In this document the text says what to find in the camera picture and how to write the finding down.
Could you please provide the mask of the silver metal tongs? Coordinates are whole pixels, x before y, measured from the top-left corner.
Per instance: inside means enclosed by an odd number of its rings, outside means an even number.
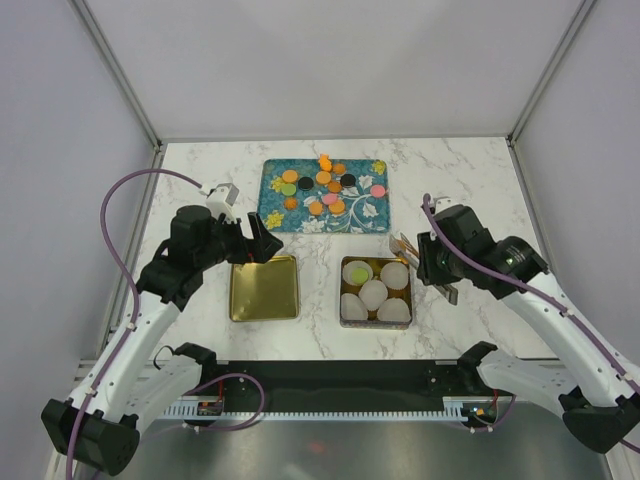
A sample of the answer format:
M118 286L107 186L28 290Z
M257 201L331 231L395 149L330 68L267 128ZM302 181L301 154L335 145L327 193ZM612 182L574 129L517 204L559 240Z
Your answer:
M418 249L411 244L409 239L403 233L401 233L400 236L397 238L402 238L407 244L411 245L419 253ZM403 255L403 254L394 255L394 256L402 260L405 260L409 264L409 266L415 271L416 277L421 281L423 285L434 288L443 298L446 299L446 301L450 305L456 306L458 304L459 291L456 287L454 287L453 285L435 285L435 284L432 284L426 277L421 276L419 256L417 258L410 255Z

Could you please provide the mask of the gold tin lid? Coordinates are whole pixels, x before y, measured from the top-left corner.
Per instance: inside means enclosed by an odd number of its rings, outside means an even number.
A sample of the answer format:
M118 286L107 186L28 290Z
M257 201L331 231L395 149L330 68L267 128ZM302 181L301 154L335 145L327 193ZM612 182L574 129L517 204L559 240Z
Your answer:
M297 259L275 256L267 263L234 265L229 318L233 322L290 320L300 311Z

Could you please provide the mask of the green sandwich cookie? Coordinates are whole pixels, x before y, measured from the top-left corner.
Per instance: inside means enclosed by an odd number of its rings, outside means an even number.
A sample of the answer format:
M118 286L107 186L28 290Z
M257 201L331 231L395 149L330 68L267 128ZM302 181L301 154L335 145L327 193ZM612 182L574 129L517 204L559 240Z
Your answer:
M351 280L354 284L364 284L369 279L369 273L364 268L356 268L351 272Z

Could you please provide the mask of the pink sandwich cookie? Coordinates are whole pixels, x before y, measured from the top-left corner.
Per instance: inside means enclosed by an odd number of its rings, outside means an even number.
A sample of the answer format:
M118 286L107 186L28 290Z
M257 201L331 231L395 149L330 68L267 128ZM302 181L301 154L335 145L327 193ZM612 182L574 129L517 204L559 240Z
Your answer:
M339 196L336 193L327 193L322 197L322 202L326 206L334 205L339 200Z

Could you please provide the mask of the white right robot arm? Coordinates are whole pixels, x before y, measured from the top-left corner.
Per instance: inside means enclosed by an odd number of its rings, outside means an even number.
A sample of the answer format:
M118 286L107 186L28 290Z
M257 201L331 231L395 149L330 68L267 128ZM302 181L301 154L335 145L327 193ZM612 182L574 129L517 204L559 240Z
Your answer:
M418 235L417 276L425 285L462 280L521 317L564 367L559 375L481 341L458 359L469 394L504 391L559 417L588 449L605 454L639 425L639 367L616 350L570 301L545 260L524 239L493 239L474 210L424 196L431 226Z

